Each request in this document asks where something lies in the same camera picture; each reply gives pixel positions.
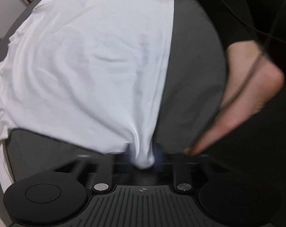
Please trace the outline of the person's bare forearm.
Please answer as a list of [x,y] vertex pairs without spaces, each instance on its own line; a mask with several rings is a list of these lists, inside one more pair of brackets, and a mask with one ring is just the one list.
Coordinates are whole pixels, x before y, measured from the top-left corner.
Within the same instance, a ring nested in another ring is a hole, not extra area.
[[258,113],[283,87],[285,76],[253,40],[236,42],[227,50],[229,74],[220,110],[185,154],[197,155]]

